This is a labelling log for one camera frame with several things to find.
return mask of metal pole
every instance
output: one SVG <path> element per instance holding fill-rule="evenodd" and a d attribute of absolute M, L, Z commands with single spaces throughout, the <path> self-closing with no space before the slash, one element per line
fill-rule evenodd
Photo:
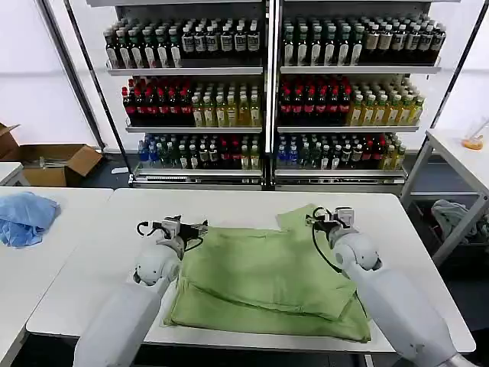
<path fill-rule="evenodd" d="M 83 90 L 82 84 L 79 81 L 78 74 L 76 73 L 76 68 L 70 57 L 70 52 L 68 51 L 68 48 L 64 43 L 63 37 L 61 36 L 60 29 L 58 28 L 53 14 L 53 9 L 51 9 L 48 0 L 36 0 L 36 3 L 40 10 L 40 13 L 44 18 L 44 22 L 46 23 L 47 29 L 50 32 L 51 38 L 56 45 L 58 54 L 60 55 L 61 63 L 64 66 L 64 69 L 68 76 L 68 80 L 71 83 L 76 98 L 79 101 L 80 107 L 85 114 L 86 121 L 89 123 L 93 136 L 97 140 L 97 144 L 99 145 L 100 149 L 103 150 L 103 148 L 105 147 L 105 143 L 102 140 L 102 136 L 100 135 L 99 127 L 97 126 L 92 107 L 90 106 L 89 101 L 86 97 L 85 90 Z"/>

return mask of green cloth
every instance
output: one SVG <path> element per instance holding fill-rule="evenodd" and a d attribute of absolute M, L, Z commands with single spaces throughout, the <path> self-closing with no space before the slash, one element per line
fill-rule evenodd
<path fill-rule="evenodd" d="M 355 285 L 314 247 L 305 217 L 315 208 L 280 214 L 280 231 L 209 228 L 183 258 L 165 324 L 370 340 Z M 332 260 L 324 234 L 316 240 Z"/>

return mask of blue towel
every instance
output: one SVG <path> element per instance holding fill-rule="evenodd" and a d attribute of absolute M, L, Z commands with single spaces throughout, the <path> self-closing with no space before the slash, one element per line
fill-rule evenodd
<path fill-rule="evenodd" d="M 54 220 L 58 204 L 33 193 L 0 196 L 0 240 L 25 247 L 42 241 L 41 234 Z"/>

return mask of white table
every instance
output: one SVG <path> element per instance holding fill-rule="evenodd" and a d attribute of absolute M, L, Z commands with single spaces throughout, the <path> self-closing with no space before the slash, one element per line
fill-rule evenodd
<path fill-rule="evenodd" d="M 404 271 L 426 293 L 446 319 L 459 352 L 475 348 L 474 340 L 431 258 L 411 225 L 399 200 L 376 193 L 281 193 L 247 191 L 119 189 L 105 208 L 106 218 L 79 246 L 63 267 L 39 307 L 29 319 L 32 333 L 79 336 L 104 301 L 125 281 L 141 251 L 136 225 L 182 214 L 184 222 L 212 226 L 278 229 L 275 216 L 308 203 L 334 209 L 355 208 L 355 226 L 379 246 L 382 259 Z M 372 341 L 353 343 L 329 337 L 259 335 L 161 327 L 161 314 L 146 336 L 146 343 L 296 351 L 393 352 L 371 322 Z"/>
<path fill-rule="evenodd" d="M 465 148 L 461 144 L 460 132 L 439 128 L 426 130 L 426 137 L 426 143 L 404 184 L 400 198 L 403 206 L 407 208 L 410 205 L 411 191 L 417 175 L 427 163 L 433 149 L 450 164 L 472 189 L 479 192 L 477 201 L 433 255 L 433 262 L 436 265 L 441 265 L 489 207 L 489 147 L 486 142 L 480 151 Z"/>
<path fill-rule="evenodd" d="M 19 162 L 0 162 L 0 186 L 30 186 L 22 174 L 22 164 Z"/>
<path fill-rule="evenodd" d="M 25 324 L 65 261 L 88 233 L 111 189 L 0 187 L 0 196 L 30 191 L 55 200 L 60 214 L 43 241 L 26 248 L 0 242 L 0 365 L 10 365 L 21 347 Z"/>

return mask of cardboard box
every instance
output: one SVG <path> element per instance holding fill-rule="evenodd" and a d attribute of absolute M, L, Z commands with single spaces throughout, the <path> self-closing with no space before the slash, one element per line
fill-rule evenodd
<path fill-rule="evenodd" d="M 16 126 L 0 124 L 0 161 L 21 162 L 24 176 L 32 186 L 77 187 L 100 162 L 102 155 L 85 144 L 21 145 L 11 135 Z M 45 159 L 66 161 L 64 167 L 32 167 L 29 162 Z"/>

